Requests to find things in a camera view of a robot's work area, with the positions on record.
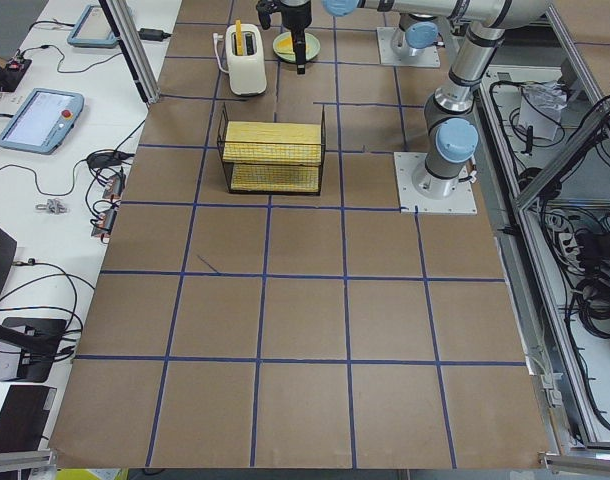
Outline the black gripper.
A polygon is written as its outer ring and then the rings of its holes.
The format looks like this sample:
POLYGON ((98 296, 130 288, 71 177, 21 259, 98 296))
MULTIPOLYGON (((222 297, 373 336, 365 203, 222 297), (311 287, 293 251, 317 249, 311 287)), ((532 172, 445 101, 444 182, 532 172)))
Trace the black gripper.
POLYGON ((312 22, 310 0, 279 0, 282 24, 294 38, 295 65, 298 75, 306 71, 306 40, 303 36, 312 22))

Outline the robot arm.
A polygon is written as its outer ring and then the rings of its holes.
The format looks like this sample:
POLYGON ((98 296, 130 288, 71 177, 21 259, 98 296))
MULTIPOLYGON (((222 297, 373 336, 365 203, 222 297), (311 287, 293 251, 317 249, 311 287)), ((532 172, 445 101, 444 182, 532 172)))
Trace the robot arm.
POLYGON ((414 57, 439 39, 437 17, 418 13, 401 13, 398 27, 390 40, 392 51, 400 57, 414 57))
POLYGON ((324 1, 328 14, 347 16, 359 8, 421 14, 470 22, 448 78, 428 98, 424 116, 430 140, 424 163, 412 183, 426 198, 443 200, 459 183, 463 165, 478 144, 469 122, 473 94, 507 30, 523 27, 546 12, 549 1, 324 1))

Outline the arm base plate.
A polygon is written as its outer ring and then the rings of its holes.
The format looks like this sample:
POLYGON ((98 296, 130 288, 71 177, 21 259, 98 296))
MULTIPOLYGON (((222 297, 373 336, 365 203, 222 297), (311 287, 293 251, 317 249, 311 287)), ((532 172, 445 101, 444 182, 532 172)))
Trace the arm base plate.
POLYGON ((476 215, 477 207, 465 166, 448 180, 432 176, 423 152, 395 152, 399 210, 409 214, 476 215))
POLYGON ((414 49, 408 45, 398 27, 378 27, 376 35, 381 65, 430 69, 440 67, 436 46, 414 49))

